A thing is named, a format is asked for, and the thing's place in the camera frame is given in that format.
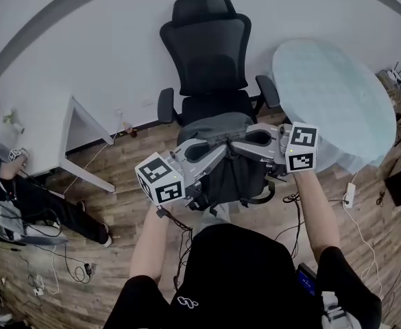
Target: chair seat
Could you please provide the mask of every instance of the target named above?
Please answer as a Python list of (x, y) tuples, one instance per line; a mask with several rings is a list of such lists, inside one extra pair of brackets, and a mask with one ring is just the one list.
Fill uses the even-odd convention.
[(257, 123), (249, 95), (244, 90), (186, 97), (182, 102), (182, 114), (180, 116), (182, 125), (185, 126), (199, 119), (228, 112), (242, 112), (249, 116), (254, 123)]

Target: power strip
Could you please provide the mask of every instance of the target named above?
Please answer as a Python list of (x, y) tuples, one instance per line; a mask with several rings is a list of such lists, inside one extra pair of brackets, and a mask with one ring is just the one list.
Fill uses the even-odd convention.
[(351, 208), (354, 204), (354, 194), (356, 192), (356, 186), (353, 183), (348, 183), (345, 195), (345, 208)]

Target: electrical outlet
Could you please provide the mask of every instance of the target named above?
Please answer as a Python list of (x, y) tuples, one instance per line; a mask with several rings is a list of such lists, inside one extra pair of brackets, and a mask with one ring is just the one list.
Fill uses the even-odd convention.
[(42, 296), (43, 295), (43, 290), (41, 288), (33, 289), (34, 290), (34, 295), (35, 296)]
[(345, 195), (345, 208), (351, 208), (354, 203), (354, 194), (356, 193), (356, 186), (352, 183), (348, 183)]

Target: white desk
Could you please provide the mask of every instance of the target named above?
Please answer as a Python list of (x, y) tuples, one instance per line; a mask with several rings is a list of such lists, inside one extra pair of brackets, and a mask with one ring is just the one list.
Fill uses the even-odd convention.
[(40, 175), (50, 169), (62, 167), (87, 182), (113, 192), (115, 187), (112, 184), (78, 167), (65, 156), (69, 126), (74, 111), (107, 144), (113, 144), (114, 141), (109, 133), (72, 95), (58, 94), (26, 99), (16, 106), (19, 121), (25, 127), (24, 133), (17, 138), (16, 148), (24, 147), (30, 154), (25, 172), (29, 175)]
[(301, 39), (278, 47), (272, 71), (290, 120), (320, 128), (318, 171), (335, 162), (350, 173), (380, 165), (396, 137), (395, 112), (365, 65), (333, 44)]

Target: chair armrest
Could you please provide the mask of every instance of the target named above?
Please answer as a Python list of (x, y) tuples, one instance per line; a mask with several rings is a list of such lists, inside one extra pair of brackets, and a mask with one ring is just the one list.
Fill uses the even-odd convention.
[(160, 92), (158, 100), (158, 120), (161, 123), (173, 123), (174, 89), (167, 88)]
[(266, 75), (257, 75), (255, 80), (258, 83), (267, 108), (280, 108), (280, 97), (272, 80)]

